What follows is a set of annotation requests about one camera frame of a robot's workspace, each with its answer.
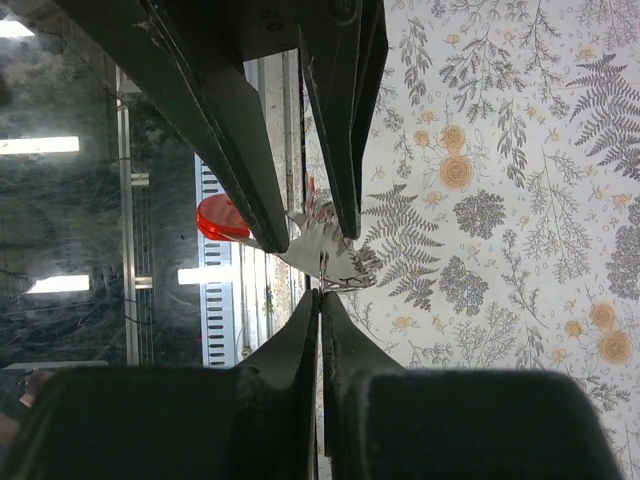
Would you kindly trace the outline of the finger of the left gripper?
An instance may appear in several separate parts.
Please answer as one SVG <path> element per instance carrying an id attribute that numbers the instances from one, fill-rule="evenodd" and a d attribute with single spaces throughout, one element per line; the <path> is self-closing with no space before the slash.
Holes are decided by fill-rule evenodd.
<path id="1" fill-rule="evenodd" d="M 362 167 L 388 54 L 384 3 L 301 1 L 303 76 L 343 235 L 361 234 Z"/>
<path id="2" fill-rule="evenodd" d="M 215 174 L 259 245 L 289 246 L 261 99 L 195 1 L 59 1 Z"/>

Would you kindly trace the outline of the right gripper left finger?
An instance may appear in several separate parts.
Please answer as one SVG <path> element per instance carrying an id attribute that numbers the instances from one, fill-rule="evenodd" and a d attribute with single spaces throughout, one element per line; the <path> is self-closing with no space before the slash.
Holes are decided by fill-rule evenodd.
<path id="1" fill-rule="evenodd" d="M 25 418 L 5 479 L 310 479 L 320 298 L 232 368 L 57 373 Z"/>

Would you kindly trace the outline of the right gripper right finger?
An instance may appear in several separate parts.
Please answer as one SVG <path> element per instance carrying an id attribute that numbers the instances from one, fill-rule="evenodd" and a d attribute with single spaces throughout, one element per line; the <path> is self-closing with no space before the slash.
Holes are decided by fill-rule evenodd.
<path id="1" fill-rule="evenodd" d="M 325 445 L 337 479 L 618 479 L 568 376 L 407 369 L 322 299 Z"/>

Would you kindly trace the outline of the grey red key ring holder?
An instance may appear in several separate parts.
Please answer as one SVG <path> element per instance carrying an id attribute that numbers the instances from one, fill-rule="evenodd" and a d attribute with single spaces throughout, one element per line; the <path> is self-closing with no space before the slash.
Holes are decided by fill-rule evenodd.
<path id="1" fill-rule="evenodd" d="M 320 280 L 330 290 L 353 291 L 376 284 L 383 261 L 372 248 L 355 248 L 353 241 L 343 235 L 334 203 L 321 200 L 312 176 L 306 177 L 303 209 L 286 215 L 297 228 L 297 235 L 278 258 Z M 196 225 L 208 239 L 260 247 L 226 194 L 216 194 L 199 203 Z"/>

